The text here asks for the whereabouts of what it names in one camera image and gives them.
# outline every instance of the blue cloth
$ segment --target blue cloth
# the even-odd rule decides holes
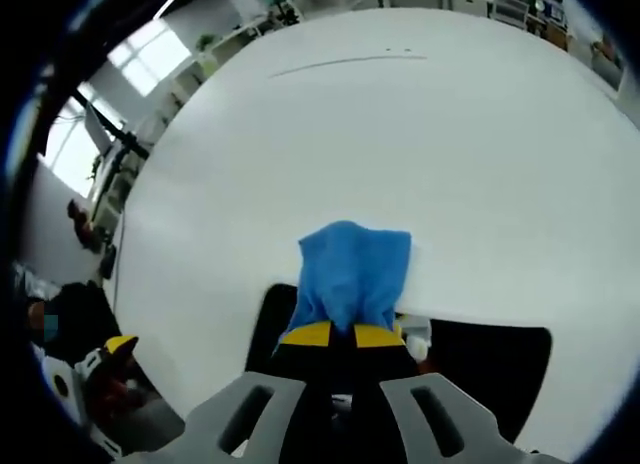
[[[349,221],[300,240],[298,302],[287,332],[326,320],[341,332],[356,323],[392,329],[410,247],[408,232],[372,231]]]

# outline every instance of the white tabletop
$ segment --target white tabletop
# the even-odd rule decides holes
[[[516,443],[575,458],[640,349],[640,134],[576,66],[421,9],[296,25],[230,60],[127,202],[115,314],[169,404],[185,416],[242,372],[297,240],[351,219],[411,232],[400,310],[551,331]]]

